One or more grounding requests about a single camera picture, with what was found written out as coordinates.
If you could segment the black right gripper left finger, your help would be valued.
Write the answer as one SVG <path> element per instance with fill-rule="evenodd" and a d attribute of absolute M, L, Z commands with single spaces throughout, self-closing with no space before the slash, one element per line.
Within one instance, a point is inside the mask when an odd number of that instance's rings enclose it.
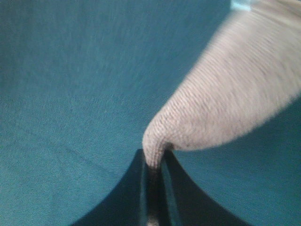
<path fill-rule="evenodd" d="M 126 173 L 114 189 L 73 226 L 147 225 L 147 170 L 138 149 Z"/>

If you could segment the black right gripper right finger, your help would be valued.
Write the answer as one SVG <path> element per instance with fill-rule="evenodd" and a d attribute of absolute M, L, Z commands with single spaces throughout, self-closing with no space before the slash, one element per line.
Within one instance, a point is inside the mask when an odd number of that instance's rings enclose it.
<path fill-rule="evenodd" d="M 248 226 L 208 196 L 171 151 L 162 161 L 163 226 Z"/>

